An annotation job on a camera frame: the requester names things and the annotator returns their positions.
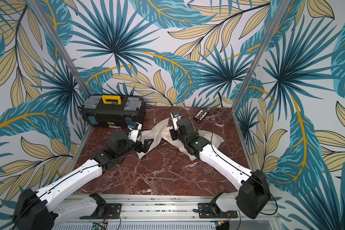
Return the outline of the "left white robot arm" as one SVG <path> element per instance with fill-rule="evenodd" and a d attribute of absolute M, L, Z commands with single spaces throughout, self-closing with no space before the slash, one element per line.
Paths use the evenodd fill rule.
<path fill-rule="evenodd" d="M 139 130 L 132 130 L 130 133 L 116 131 L 108 139 L 103 150 L 74 171 L 36 191 L 31 189 L 23 191 L 12 217 L 14 228 L 51 230 L 80 217 L 102 218 L 106 202 L 99 195 L 89 195 L 80 201 L 65 205 L 62 202 L 80 187 L 118 165 L 120 159 L 129 153 L 133 151 L 146 153 L 153 142 L 153 139 L 143 140 Z"/>

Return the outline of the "cream cloth drawstring bag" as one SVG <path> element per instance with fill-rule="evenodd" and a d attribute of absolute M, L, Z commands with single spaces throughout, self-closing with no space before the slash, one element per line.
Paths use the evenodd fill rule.
<path fill-rule="evenodd" d="M 141 141 L 143 144 L 144 144 L 145 139 L 154 139 L 154 142 L 152 143 L 148 152 L 150 152 L 152 149 L 154 149 L 160 144 L 161 139 L 162 139 L 162 133 L 168 127 L 168 123 L 169 123 L 169 118 L 166 118 L 163 121 L 156 124 L 152 129 L 141 132 L 141 135 L 142 135 Z M 140 160 L 146 154 L 147 153 L 144 153 L 144 152 L 137 152 L 138 158 Z"/>

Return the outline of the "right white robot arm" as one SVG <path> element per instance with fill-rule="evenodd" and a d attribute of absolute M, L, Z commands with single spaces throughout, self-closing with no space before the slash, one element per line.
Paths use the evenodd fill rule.
<path fill-rule="evenodd" d="M 215 196 L 210 202 L 210 212 L 218 217 L 229 211 L 240 211 L 255 219 L 272 197 L 265 174 L 260 170 L 253 172 L 220 152 L 211 140 L 198 135 L 189 118 L 172 120 L 172 140 L 180 141 L 189 155 L 212 166 L 237 189 L 234 193 Z"/>

